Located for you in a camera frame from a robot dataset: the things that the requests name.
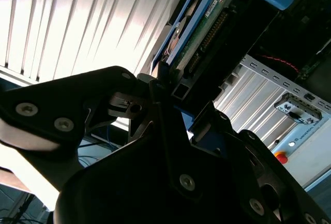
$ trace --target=circuit board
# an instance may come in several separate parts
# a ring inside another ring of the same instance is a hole
[[[213,0],[208,9],[206,10],[204,16],[199,22],[198,26],[194,30],[191,38],[183,48],[179,57],[176,59],[175,63],[171,67],[171,73],[175,73],[176,70],[180,71],[186,67],[189,61],[194,59],[195,61],[199,60],[201,56],[196,53],[200,45],[204,48],[208,45],[208,40],[212,40],[212,36],[216,34],[217,31],[214,25],[216,24],[220,27],[221,23],[217,23],[220,19],[220,15],[226,6],[227,0]]]

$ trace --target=perforated metal panel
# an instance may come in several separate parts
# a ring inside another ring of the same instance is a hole
[[[179,0],[0,0],[0,70],[26,83],[139,73]]]

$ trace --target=blue cable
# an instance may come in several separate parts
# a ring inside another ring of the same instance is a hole
[[[107,141],[108,141],[108,143],[109,143],[109,146],[110,146],[111,149],[112,149],[112,152],[115,151],[115,150],[117,149],[117,147],[114,146],[114,145],[112,145],[112,143],[111,143],[110,140],[109,140],[109,125],[107,126]]]

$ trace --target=metal panel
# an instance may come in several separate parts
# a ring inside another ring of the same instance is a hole
[[[29,83],[113,65],[137,74],[178,1],[0,0],[0,73]]]
[[[291,82],[286,77],[282,76],[281,74],[275,72],[271,68],[260,63],[250,55],[246,55],[244,59],[241,61],[241,64],[255,71],[257,74],[263,76],[264,78],[270,80],[271,82],[274,82],[281,88],[286,89],[291,94],[297,96],[298,98],[314,106],[315,108],[320,109],[321,111],[329,115],[331,114],[331,103],[328,103],[327,101],[319,98],[318,96],[309,92],[305,88],[302,88],[296,83]],[[306,95],[310,95],[310,97],[312,97],[312,100],[307,100],[307,98],[305,97]]]
[[[234,130],[249,129],[269,146],[295,126],[274,108],[285,90],[245,67],[238,76],[215,106],[230,118]]]
[[[331,120],[328,120],[284,165],[293,177],[305,187],[331,167]]]

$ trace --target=mounting hole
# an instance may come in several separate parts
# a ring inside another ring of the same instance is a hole
[[[314,101],[315,97],[310,94],[305,94],[304,98],[308,101]]]
[[[254,136],[252,133],[248,132],[247,135],[248,135],[248,137],[250,137],[252,140],[255,140],[255,136]]]
[[[130,108],[131,113],[138,113],[140,110],[141,110],[141,106],[138,104],[135,104]]]
[[[128,73],[125,73],[125,72],[122,73],[122,76],[127,78],[127,79],[131,78],[131,76]]]

